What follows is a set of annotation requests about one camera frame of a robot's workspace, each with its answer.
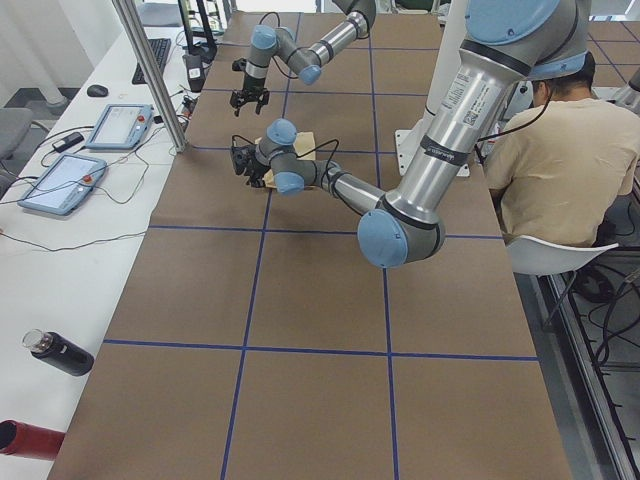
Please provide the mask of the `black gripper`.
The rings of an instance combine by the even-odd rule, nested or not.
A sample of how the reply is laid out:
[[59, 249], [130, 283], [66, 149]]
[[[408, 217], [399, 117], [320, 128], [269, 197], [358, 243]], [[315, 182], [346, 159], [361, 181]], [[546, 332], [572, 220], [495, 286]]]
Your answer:
[[239, 117], [241, 108], [248, 103], [255, 103], [255, 113], [260, 114], [263, 106], [269, 103], [270, 92], [265, 87], [269, 65], [255, 65], [245, 58], [239, 58], [232, 63], [233, 71], [242, 71], [244, 81], [241, 90], [233, 90], [230, 105], [234, 108], [234, 115]]
[[246, 177], [247, 185], [253, 188], [265, 186], [264, 176], [269, 166], [258, 160], [256, 145], [232, 145], [230, 155], [235, 174]]

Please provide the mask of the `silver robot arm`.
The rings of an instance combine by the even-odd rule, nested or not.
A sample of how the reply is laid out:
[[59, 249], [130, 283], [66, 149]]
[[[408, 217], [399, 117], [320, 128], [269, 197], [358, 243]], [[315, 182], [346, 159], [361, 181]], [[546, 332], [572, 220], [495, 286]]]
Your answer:
[[352, 42], [369, 36], [377, 15], [374, 1], [337, 1], [335, 5], [345, 19], [309, 47], [298, 45], [284, 27], [262, 24], [254, 27], [248, 56], [233, 63], [236, 70], [244, 73], [242, 88], [234, 90], [230, 98], [235, 115], [248, 103], [256, 105], [256, 112], [268, 104], [270, 93], [265, 82], [273, 58], [280, 58], [297, 78], [311, 85], [337, 54]]
[[233, 146], [237, 174], [259, 187], [271, 174], [279, 193], [319, 187], [360, 215], [362, 254], [381, 268], [426, 259], [443, 245], [437, 207], [508, 90], [524, 80], [577, 72], [585, 62], [587, 1], [471, 1], [452, 7], [465, 28], [460, 66], [416, 146], [399, 185], [382, 191], [332, 160], [304, 160], [296, 127], [277, 119], [258, 142]]

